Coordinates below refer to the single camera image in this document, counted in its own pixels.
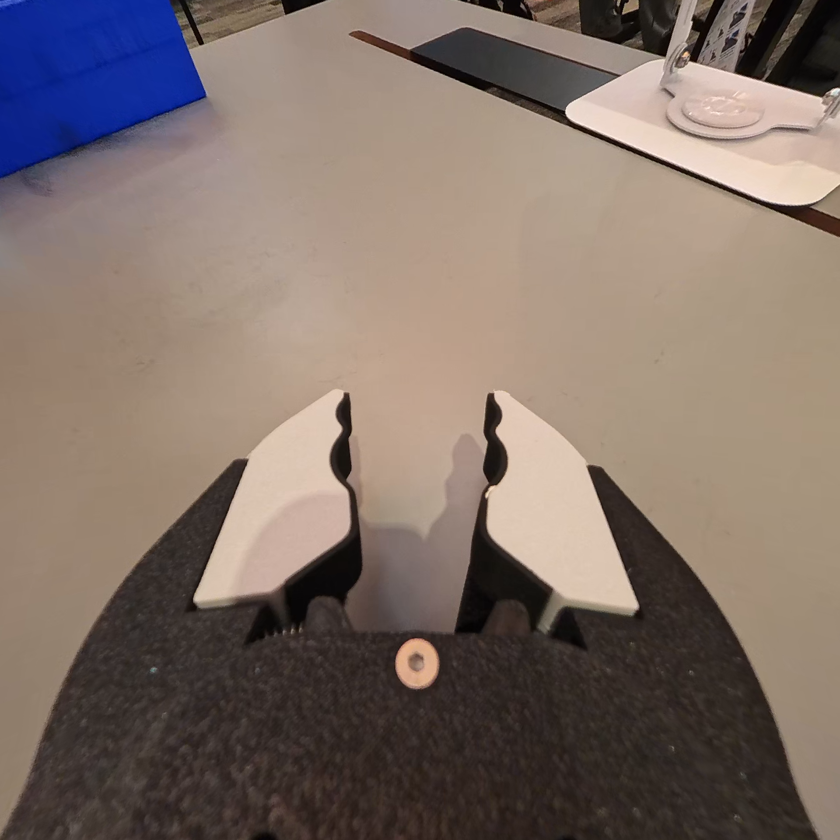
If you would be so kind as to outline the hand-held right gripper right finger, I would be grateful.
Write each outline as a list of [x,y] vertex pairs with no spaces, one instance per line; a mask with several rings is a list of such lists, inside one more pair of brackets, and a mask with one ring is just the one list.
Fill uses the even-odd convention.
[[501,602],[519,603],[540,634],[575,634],[575,611],[640,617],[583,455],[508,392],[487,395],[484,435],[468,631],[484,631]]

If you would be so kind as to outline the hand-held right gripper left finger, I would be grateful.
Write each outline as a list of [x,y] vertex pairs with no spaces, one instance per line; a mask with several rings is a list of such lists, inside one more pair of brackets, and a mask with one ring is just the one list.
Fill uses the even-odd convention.
[[362,568],[350,394],[331,390],[248,454],[193,595],[197,610],[267,606],[301,624],[319,597],[344,605]]

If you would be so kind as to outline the blue plastic bin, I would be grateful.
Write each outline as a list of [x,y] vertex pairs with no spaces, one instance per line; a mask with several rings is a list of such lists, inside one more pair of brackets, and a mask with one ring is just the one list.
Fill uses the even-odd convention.
[[1,176],[205,96],[170,2],[1,3]]

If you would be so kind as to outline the white document stand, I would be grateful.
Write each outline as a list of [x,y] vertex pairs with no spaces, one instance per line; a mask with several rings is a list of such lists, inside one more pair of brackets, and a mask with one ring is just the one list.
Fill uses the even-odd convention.
[[761,203],[812,206],[838,188],[838,87],[822,96],[697,64],[697,2],[680,2],[666,58],[573,101],[577,127]]

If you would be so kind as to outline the black flat table panel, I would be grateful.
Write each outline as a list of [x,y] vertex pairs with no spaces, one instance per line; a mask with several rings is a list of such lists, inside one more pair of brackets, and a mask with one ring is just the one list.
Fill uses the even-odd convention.
[[489,34],[457,28],[409,52],[418,64],[474,88],[495,88],[558,114],[617,75]]

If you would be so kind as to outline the printed instruction sheet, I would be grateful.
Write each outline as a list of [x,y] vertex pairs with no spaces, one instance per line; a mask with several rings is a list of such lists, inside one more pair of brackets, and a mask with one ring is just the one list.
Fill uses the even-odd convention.
[[702,66],[734,72],[754,6],[754,1],[713,2],[692,50],[692,60]]

